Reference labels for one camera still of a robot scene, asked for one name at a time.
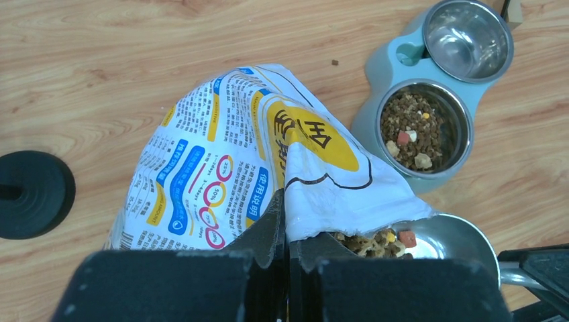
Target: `blue label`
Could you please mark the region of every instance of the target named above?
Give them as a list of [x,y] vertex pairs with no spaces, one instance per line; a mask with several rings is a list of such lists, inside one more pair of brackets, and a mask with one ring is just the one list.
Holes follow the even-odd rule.
[[253,189],[253,195],[251,200],[249,200],[249,205],[247,206],[247,218],[252,221],[257,221],[261,217],[261,204],[263,204],[263,198],[268,186],[268,171],[262,166],[259,167],[259,175],[257,176],[257,182],[255,182],[255,187]]
[[219,87],[221,86],[221,80],[223,79],[224,76],[225,75],[221,75],[221,76],[217,77],[217,79],[213,83],[213,92],[216,95],[219,95]]
[[174,150],[174,154],[170,158],[170,162],[168,162],[168,164],[162,169],[162,171],[158,173],[158,176],[156,177],[156,182],[158,182],[160,186],[164,186],[164,181],[166,180],[166,177],[170,174],[170,172],[172,172],[172,170],[174,170],[176,164],[178,164],[178,161],[180,161],[180,159],[182,158],[182,154],[184,154],[184,151],[186,150],[187,146],[188,146],[188,141],[186,140],[178,141],[178,146],[176,147],[176,150]]
[[176,173],[170,184],[170,197],[172,198],[174,210],[172,211],[172,219],[170,219],[168,231],[176,235],[182,235],[188,227],[188,213],[183,201],[184,189],[204,153],[205,149],[201,146],[193,147],[182,168]]
[[271,91],[269,91],[268,89],[260,89],[259,93],[263,94],[264,96],[267,96],[271,94]]
[[249,68],[237,68],[237,69],[244,74],[253,75],[253,70],[250,70]]

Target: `double pet bowl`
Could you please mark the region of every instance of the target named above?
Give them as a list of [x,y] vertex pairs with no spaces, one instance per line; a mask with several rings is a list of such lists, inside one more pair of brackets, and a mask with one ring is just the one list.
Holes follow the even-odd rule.
[[[351,132],[369,152],[398,170],[415,193],[432,191],[466,162],[478,102],[504,75],[512,58],[512,35],[498,13],[475,0],[442,1],[368,59],[371,94]],[[437,168],[408,169],[387,150],[380,118],[389,99],[402,93],[419,94],[439,105],[444,161]]]

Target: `black stand base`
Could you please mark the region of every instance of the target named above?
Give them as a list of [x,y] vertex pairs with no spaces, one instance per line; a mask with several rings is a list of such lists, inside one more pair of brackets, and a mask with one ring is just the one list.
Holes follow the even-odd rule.
[[26,239],[54,229],[75,199],[75,180],[60,159],[20,151],[0,157],[0,237]]

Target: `pet food bag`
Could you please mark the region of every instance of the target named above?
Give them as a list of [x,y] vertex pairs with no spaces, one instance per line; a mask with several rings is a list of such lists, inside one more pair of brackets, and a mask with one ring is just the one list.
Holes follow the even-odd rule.
[[168,111],[142,151],[105,248],[220,250],[281,188],[291,241],[322,231],[370,235],[434,215],[289,70],[246,66]]

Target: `floor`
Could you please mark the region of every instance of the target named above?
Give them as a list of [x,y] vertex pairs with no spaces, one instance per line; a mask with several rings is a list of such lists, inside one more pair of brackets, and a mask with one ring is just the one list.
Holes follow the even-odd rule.
[[[278,62],[349,126],[368,96],[367,57],[435,2],[2,1],[0,155],[61,157],[77,198],[49,234],[0,240],[0,321],[51,315],[103,245],[163,107],[217,72]],[[497,252],[569,242],[569,3],[523,0],[523,14],[513,64],[478,108],[470,159],[422,196],[473,221]],[[503,291],[511,309],[535,301]]]

